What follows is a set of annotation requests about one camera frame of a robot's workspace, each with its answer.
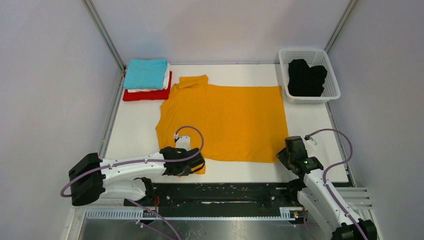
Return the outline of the yellow t shirt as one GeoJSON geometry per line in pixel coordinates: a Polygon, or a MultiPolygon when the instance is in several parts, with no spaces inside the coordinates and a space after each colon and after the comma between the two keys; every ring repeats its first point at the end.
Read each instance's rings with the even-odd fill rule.
{"type": "Polygon", "coordinates": [[[220,86],[206,75],[181,77],[160,107],[160,148],[189,136],[206,159],[273,164],[289,135],[279,86],[220,86]]]}

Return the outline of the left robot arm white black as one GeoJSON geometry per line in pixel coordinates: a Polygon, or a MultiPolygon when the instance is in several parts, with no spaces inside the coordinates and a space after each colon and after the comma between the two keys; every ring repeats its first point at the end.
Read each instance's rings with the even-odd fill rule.
{"type": "Polygon", "coordinates": [[[69,183],[61,190],[73,206],[85,206],[99,199],[128,199],[148,206],[155,200],[151,178],[188,176],[205,168],[199,148],[186,150],[167,146],[145,156],[105,159],[89,153],[69,172],[69,183]]]}

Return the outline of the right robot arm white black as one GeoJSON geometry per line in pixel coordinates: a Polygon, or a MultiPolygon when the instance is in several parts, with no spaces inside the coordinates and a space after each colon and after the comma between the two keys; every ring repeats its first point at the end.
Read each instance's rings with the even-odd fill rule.
{"type": "Polygon", "coordinates": [[[285,138],[279,161],[298,178],[287,184],[287,201],[302,205],[331,240],[376,240],[378,232],[370,219],[363,219],[327,179],[321,162],[309,156],[300,136],[285,138]]]}

